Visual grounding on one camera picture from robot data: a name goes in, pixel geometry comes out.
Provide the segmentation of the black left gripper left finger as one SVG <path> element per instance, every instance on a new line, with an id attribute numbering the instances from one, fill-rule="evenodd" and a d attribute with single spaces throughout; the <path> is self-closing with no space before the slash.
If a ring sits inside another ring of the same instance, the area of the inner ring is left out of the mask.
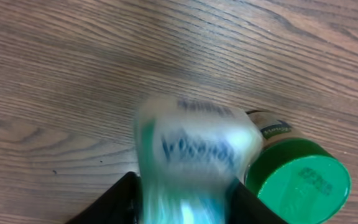
<path id="1" fill-rule="evenodd" d="M 139 224 L 141 210 L 140 177 L 128 172 L 67 224 Z"/>

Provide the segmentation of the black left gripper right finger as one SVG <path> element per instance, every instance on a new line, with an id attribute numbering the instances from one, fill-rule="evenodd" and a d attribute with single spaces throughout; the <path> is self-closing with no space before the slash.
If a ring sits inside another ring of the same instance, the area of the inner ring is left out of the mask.
<path id="1" fill-rule="evenodd" d="M 287 224 L 241 182 L 227 189 L 227 204 L 228 224 Z"/>

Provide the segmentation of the green lid jar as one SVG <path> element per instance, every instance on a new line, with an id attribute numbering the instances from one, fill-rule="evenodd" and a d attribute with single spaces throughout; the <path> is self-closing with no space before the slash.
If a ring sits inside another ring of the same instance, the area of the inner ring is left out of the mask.
<path id="1" fill-rule="evenodd" d="M 246 187 L 287 223 L 324 223 L 351 193 L 346 167 L 275 114 L 250 111 L 264 146 L 249 167 Z"/>

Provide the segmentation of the teal Kleenex tissue pack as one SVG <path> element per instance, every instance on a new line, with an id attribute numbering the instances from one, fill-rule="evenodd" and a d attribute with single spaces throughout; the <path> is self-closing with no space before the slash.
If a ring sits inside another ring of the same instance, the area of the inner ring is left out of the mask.
<path id="1" fill-rule="evenodd" d="M 173 96 L 139 105 L 134 138 L 142 223 L 225 223 L 226 191 L 263 145 L 244 110 Z"/>

